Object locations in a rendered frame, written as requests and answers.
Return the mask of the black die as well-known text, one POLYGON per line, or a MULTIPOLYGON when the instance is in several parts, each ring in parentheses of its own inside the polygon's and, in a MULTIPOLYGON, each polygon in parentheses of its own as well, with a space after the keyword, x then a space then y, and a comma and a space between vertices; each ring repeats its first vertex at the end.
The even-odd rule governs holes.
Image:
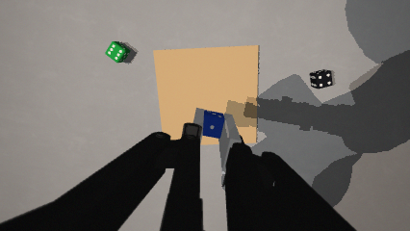
POLYGON ((316 89, 322 89, 330 87, 332 83, 332 74, 330 70, 319 70, 310 73, 311 87, 316 89))

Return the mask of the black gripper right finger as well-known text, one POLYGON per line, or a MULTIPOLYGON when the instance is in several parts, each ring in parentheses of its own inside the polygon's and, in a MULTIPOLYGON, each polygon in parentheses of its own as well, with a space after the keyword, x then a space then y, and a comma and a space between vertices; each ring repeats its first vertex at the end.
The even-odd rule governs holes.
POLYGON ((356 231, 281 157, 253 154, 232 115, 218 145, 227 231, 356 231))

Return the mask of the tan flat mat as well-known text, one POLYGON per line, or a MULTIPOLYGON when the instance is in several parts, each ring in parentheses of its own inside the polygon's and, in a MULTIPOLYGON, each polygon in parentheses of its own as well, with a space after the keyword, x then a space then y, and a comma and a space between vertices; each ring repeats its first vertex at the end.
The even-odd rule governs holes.
POLYGON ((259 45, 153 50, 162 132, 182 137, 196 108, 234 117, 256 143, 259 45))

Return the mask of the green die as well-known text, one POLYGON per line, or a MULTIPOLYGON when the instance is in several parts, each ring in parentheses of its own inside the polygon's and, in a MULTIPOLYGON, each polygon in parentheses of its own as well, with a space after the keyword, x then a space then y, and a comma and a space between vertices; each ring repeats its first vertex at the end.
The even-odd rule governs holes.
POLYGON ((123 44, 121 44, 119 41, 112 41, 109 48, 105 52, 107 56, 109 56, 117 63, 123 63, 129 55, 129 53, 130 50, 123 44))

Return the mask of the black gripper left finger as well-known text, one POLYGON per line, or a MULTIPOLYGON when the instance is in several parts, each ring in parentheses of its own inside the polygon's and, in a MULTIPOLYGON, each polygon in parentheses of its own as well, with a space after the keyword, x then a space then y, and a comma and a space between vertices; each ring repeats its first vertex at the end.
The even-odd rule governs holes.
POLYGON ((0 223, 0 231, 118 231, 174 168, 160 231, 203 231, 200 144, 204 109, 171 140, 154 132, 56 200, 0 223))

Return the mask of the blue die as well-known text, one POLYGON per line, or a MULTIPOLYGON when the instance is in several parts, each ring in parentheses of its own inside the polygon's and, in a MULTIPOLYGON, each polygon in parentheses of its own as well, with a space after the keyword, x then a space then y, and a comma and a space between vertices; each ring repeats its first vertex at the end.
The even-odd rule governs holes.
POLYGON ((220 139, 223 123, 224 115, 222 113, 204 110, 202 136, 220 139))

